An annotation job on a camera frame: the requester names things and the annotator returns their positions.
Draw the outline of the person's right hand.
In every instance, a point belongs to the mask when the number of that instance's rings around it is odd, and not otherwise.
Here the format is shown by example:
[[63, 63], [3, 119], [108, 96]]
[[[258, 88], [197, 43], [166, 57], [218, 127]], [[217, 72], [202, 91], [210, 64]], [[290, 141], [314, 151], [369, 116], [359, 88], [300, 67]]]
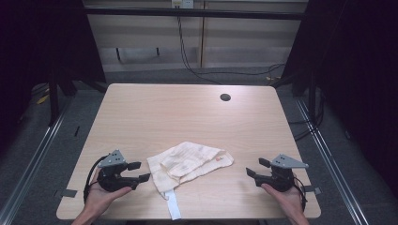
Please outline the person's right hand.
[[303, 213], [300, 194], [294, 187], [286, 192], [280, 192], [268, 184], [263, 184], [261, 188], [274, 198], [292, 225], [309, 225]]

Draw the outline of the white wall outlet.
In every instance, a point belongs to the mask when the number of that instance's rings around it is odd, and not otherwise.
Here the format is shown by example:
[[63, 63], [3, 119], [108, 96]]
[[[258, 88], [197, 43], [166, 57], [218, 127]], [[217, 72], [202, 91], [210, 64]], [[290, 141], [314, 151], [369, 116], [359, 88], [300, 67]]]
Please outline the white wall outlet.
[[193, 0], [171, 0], [172, 8], [194, 9]]

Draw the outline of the metal floor rail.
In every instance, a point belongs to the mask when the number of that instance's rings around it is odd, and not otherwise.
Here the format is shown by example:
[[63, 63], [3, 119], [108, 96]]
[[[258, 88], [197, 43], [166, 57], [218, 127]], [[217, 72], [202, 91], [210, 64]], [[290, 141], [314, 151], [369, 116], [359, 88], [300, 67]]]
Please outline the metal floor rail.
[[30, 159], [29, 163], [25, 167], [22, 177], [17, 183], [13, 192], [10, 194], [5, 206], [0, 211], [0, 225], [11, 225], [15, 218], [24, 197], [26, 196], [28, 189], [30, 188], [35, 176], [45, 159], [53, 140], [60, 129], [65, 114], [69, 110], [69, 106], [73, 101], [72, 98], [68, 98], [65, 101], [59, 115], [55, 118], [54, 122], [46, 129], [46, 133], [43, 136], [40, 144], [38, 145], [35, 154]]
[[317, 146], [317, 149], [329, 170], [332, 180], [336, 185], [350, 216], [354, 220], [354, 223], [356, 225], [370, 225], [357, 198], [352, 192], [350, 186], [347, 184], [339, 166], [337, 165], [334, 156], [330, 152], [329, 146], [324, 140], [321, 131], [310, 121], [309, 109], [304, 100], [299, 98], [297, 100], [297, 105], [301, 116], [306, 121], [306, 125], [315, 142], [315, 145]]

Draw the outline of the black curtain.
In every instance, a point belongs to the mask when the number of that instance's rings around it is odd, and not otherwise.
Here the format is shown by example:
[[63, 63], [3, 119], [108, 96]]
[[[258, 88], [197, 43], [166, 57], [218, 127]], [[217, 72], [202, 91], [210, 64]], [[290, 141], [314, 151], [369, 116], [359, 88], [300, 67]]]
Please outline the black curtain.
[[282, 79], [311, 83], [398, 199], [398, 0], [308, 0]]
[[32, 89], [106, 81], [83, 0], [0, 0], [0, 154], [15, 139]]

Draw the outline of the person's left hand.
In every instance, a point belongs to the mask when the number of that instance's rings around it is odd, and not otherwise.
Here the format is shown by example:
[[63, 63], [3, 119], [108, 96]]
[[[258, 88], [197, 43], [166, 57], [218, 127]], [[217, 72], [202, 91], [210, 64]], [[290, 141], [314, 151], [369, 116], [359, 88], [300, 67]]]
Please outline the person's left hand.
[[96, 169], [95, 174], [89, 183], [88, 196], [84, 204], [85, 212], [94, 218], [101, 216], [114, 200], [131, 192], [130, 187], [123, 187], [114, 192], [104, 190], [98, 183], [99, 171], [99, 169]]

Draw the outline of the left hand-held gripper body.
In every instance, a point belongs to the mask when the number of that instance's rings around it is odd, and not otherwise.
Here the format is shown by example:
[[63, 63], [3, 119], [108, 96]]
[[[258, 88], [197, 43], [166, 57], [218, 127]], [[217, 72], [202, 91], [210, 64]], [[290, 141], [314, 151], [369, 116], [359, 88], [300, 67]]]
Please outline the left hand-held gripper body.
[[123, 177], [121, 175], [122, 172], [128, 170], [128, 164], [120, 150], [114, 150], [99, 162], [99, 185], [109, 192], [114, 192], [124, 187], [136, 189], [138, 186], [137, 177]]

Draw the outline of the black horizontal frame bar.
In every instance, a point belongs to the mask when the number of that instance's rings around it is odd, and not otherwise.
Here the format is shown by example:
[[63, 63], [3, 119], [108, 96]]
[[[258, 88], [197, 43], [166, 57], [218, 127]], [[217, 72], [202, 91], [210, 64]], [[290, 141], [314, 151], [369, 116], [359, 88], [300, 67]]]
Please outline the black horizontal frame bar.
[[201, 18], [238, 18], [264, 20], [304, 20], [305, 13], [217, 10], [217, 9], [172, 9], [172, 8], [136, 8], [136, 7], [85, 7], [86, 14], [94, 15], [131, 15], [131, 16], [171, 16]]

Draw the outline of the black stand leg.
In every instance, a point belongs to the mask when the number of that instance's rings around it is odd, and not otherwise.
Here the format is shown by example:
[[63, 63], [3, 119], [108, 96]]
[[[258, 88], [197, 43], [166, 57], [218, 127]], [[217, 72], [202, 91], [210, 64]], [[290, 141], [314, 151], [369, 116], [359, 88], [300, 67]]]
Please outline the black stand leg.
[[49, 97], [51, 106], [51, 118], [49, 126], [51, 127], [59, 116], [58, 84], [56, 76], [53, 72], [49, 75]]

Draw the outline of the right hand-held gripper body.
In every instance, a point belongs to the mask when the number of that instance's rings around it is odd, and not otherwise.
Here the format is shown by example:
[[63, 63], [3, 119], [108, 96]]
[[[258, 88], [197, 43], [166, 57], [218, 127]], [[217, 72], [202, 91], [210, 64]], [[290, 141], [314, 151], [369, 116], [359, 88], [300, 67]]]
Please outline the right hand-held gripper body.
[[263, 184], [268, 184], [280, 192], [286, 192], [295, 185], [293, 169], [307, 169], [307, 163], [298, 161], [292, 157], [284, 154], [279, 154], [271, 163], [271, 176], [259, 175], [259, 178], [254, 180], [258, 187]]

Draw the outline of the cream cloth with white label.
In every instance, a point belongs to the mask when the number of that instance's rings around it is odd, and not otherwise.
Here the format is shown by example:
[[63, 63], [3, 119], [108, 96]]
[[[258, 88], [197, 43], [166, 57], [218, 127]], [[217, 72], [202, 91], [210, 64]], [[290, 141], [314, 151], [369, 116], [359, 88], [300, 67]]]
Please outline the cream cloth with white label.
[[182, 142], [147, 159], [157, 191], [167, 201], [172, 220], [181, 219], [175, 188], [219, 168], [229, 167], [234, 158], [224, 149], [195, 142]]

